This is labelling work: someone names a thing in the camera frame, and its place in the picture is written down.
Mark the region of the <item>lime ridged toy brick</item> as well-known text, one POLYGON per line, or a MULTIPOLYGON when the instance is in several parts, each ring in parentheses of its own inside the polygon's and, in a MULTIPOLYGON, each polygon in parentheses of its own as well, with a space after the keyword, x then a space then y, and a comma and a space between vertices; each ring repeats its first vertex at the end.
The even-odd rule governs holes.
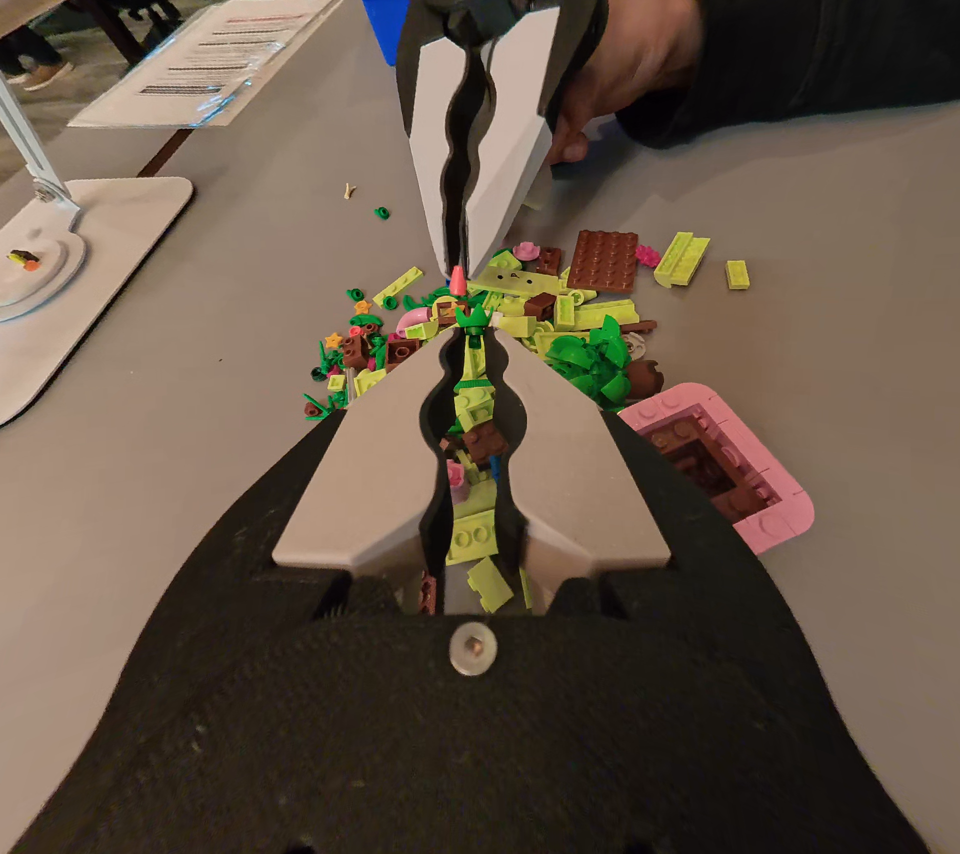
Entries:
POLYGON ((661 287, 688 286, 710 246, 708 237, 678 232, 654 269, 654 281, 661 287))

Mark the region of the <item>pink toy brick pot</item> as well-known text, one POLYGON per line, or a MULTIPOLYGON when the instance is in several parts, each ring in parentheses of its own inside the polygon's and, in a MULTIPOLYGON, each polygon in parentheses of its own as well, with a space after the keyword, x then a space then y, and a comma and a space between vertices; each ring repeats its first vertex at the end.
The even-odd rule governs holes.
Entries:
POLYGON ((682 383, 619 417, 708 497, 755 555, 813 524, 810 496, 712 389, 682 383))

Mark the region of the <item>person's right hand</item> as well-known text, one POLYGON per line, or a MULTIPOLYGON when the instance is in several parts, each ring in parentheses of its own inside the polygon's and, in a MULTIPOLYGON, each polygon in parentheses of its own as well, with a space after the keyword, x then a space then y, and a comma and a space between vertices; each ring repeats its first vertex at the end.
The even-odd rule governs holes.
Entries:
POLYGON ((603 36, 564 89, 547 164, 577 163, 585 128, 655 91, 686 87, 703 43, 697 0, 607 0, 603 36))

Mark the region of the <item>brown toy brick plate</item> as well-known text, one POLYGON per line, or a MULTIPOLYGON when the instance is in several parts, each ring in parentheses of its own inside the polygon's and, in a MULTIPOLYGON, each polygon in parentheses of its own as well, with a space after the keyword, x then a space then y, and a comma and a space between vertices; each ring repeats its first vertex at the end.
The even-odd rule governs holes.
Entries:
POLYGON ((635 233, 581 230, 570 262, 566 287, 629 295, 638 271, 635 233))

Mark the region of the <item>pile of small toy bricks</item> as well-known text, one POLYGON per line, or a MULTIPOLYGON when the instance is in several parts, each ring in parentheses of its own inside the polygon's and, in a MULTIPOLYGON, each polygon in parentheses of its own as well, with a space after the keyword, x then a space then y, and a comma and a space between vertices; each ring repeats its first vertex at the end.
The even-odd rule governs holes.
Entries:
MULTIPOLYGON (((596 291, 568 289, 570 268, 559 271, 563 252, 548 247, 541 251, 537 260, 521 262, 502 249, 487 266, 556 276, 558 296, 471 294, 466 287, 466 297, 458 300, 446 284, 419 301, 405 296, 404 291, 397 309, 386 310, 369 302, 361 289, 353 288, 346 292, 350 317, 343 331, 330 332, 318 341, 319 359, 311 377, 326 387, 329 396, 322 402, 304 393, 305 419, 318 425, 326 422, 332 441, 353 401, 378 386, 439 334, 454 334, 441 352, 446 377, 431 391, 420 416, 424 438, 438 459, 437 491, 419 524, 426 569, 414 595, 403 595, 405 603, 420 613, 436 613, 442 606, 450 614, 474 610, 491 615, 512 603, 517 591, 522 592, 526 607, 535 612, 543 612, 550 604, 533 601, 521 564, 526 522, 512 502, 507 468, 509 455, 522 438, 525 416, 511 391, 506 404, 500 400, 506 355, 491 341, 493 331, 510 335, 555 372, 546 362, 546 352, 556 338, 571 333, 587 340, 590 330, 600 328, 605 316, 615 318, 632 358, 627 368, 630 394, 621 409, 609 411, 597 405, 641 493, 640 482, 628 465, 630 453, 653 453, 654 465, 667 467, 667 480, 684 476, 619 417, 625 407, 662 392, 663 374, 645 355, 643 339, 654 331, 656 322, 642 321, 630 298, 604 300, 596 291), (417 307, 431 307, 432 319, 408 328, 405 338, 398 337, 398 320, 417 307), (462 376, 464 351, 455 318, 458 307, 480 307, 490 315, 485 350, 492 390, 454 392, 462 376)), ((654 517, 653 495, 642 496, 654 517)), ((666 541, 666 531, 654 520, 666 541)))

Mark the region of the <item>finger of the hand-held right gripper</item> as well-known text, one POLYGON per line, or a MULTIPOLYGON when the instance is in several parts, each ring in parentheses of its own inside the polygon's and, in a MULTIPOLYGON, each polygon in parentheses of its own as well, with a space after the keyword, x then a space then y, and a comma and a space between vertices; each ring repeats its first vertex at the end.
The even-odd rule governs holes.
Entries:
POLYGON ((559 14, 558 7, 529 13, 491 45, 487 74, 495 102, 479 141, 476 182, 465 203, 469 273, 480 272, 494 255, 551 145, 540 101, 559 14))
POLYGON ((469 57, 450 40, 419 52, 413 112, 413 161, 427 230, 440 271, 466 264, 465 209, 471 184, 472 123, 462 103, 469 57))

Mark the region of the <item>laminated paper sheet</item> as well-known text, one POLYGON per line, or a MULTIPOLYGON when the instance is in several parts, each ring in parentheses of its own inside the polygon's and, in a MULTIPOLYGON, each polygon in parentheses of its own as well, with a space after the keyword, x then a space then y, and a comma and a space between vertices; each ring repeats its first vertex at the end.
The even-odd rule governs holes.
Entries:
POLYGON ((87 129, 225 125, 343 0, 225 0, 198 12, 70 122, 87 129))

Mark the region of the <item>green leafy brick plant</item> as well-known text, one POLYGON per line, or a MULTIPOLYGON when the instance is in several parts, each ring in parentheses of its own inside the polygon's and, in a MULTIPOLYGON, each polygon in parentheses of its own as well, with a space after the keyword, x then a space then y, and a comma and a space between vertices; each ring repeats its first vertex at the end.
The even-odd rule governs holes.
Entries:
POLYGON ((546 362, 601 408, 615 411, 625 405, 631 391, 630 355, 618 321, 607 315, 586 340, 571 333, 556 338, 546 352, 546 362))

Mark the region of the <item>green toy stem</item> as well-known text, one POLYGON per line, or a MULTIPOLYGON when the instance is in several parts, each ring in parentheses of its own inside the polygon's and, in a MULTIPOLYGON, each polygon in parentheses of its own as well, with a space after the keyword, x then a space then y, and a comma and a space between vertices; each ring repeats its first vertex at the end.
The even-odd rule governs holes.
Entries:
POLYGON ((462 376, 454 386, 457 395, 465 391, 483 389, 492 390, 492 382, 487 377, 485 334, 491 316, 480 307, 455 309, 455 318, 462 333, 462 376))

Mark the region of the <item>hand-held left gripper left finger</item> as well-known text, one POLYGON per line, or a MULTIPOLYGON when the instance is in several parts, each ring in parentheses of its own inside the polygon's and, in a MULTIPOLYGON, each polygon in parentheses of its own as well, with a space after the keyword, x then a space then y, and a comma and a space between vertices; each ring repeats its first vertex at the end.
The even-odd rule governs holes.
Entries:
POLYGON ((421 415, 453 338, 439 334, 350 404, 273 549, 278 566, 382 577, 414 595, 426 569, 419 526, 438 486, 421 415))

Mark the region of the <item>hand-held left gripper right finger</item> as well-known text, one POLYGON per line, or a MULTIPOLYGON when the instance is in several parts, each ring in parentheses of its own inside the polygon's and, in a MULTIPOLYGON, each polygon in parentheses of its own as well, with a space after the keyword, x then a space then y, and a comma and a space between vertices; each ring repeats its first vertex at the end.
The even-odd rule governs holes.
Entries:
POLYGON ((663 567, 670 550, 601 408, 510 335, 490 340, 506 355, 500 400, 511 391, 525 416, 507 474, 533 601, 570 578, 663 567))

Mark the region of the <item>white desk lamp stand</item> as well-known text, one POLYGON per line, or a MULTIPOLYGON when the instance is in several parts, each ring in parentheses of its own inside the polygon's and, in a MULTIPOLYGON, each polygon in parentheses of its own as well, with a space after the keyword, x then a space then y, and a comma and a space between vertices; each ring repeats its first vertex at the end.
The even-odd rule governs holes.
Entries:
MULTIPOLYGON (((2 0, 2 35, 66 0, 2 0)), ((1 423, 42 393, 194 195, 180 177, 63 180, 11 90, 2 125, 32 196, 1 230, 1 423), (39 257, 26 272, 11 250, 39 257)))

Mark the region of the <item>lime face print tile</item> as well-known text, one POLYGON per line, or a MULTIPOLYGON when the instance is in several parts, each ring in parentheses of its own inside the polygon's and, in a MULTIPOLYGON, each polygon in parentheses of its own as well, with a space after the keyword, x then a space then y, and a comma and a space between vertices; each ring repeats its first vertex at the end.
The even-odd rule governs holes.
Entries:
POLYGON ((556 276, 510 270, 491 264, 485 267, 475 279, 468 280, 466 285, 471 294, 487 291, 522 298, 531 298, 543 293, 552 296, 560 294, 560 281, 556 276))

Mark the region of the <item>narrow lime toy plate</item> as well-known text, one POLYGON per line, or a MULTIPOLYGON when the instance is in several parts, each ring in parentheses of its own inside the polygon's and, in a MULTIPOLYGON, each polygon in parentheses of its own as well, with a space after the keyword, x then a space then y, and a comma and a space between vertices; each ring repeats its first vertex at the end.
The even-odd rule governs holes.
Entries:
POLYGON ((424 276, 424 272, 418 267, 409 268, 401 274, 396 280, 387 284, 378 294, 373 296, 374 303, 378 308, 386 310, 395 310, 398 308, 399 301, 412 284, 416 283, 424 276))

